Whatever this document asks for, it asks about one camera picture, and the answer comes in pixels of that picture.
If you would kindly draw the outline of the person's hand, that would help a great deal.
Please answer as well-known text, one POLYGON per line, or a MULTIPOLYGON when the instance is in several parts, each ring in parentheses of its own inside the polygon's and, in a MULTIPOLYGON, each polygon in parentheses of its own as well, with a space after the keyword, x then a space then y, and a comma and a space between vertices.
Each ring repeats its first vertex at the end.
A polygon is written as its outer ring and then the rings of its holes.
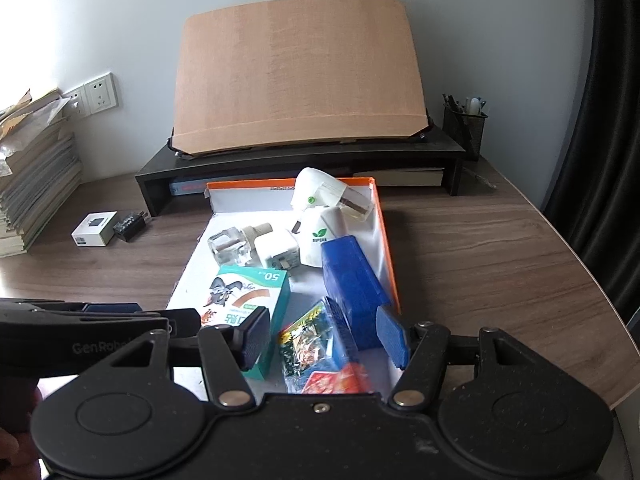
POLYGON ((41 400, 37 379, 1 379, 2 479, 41 479, 39 454, 29 429, 41 400))

